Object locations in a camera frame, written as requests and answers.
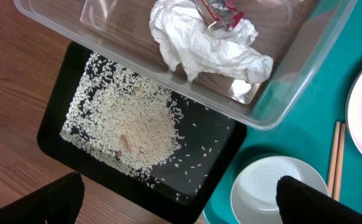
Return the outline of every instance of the uncooked rice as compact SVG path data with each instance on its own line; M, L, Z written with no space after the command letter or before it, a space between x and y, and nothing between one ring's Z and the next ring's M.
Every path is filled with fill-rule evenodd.
M181 111L171 90L100 58L91 54L60 135L124 174L149 174L181 148Z

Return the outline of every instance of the chopsticks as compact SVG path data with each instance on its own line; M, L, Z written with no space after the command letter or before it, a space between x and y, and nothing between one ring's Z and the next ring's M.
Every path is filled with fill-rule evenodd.
M345 123L336 122L335 134L333 136L333 145L331 147L331 159L328 175L329 196L336 201L340 201L341 177L343 175L343 158L344 158L344 141L345 141Z

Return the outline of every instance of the teal tabletop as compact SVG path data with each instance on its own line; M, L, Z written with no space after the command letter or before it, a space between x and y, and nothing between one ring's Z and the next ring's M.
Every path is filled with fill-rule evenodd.
M326 181L335 122L345 120L347 94L361 70L362 0L359 0L320 70L285 120L270 131L249 128L232 163L241 164L255 154L274 152L309 163ZM234 167L228 168L204 209L209 220L218 218L215 223L236 223L228 192L238 172ZM340 202L362 213L362 155L348 133Z

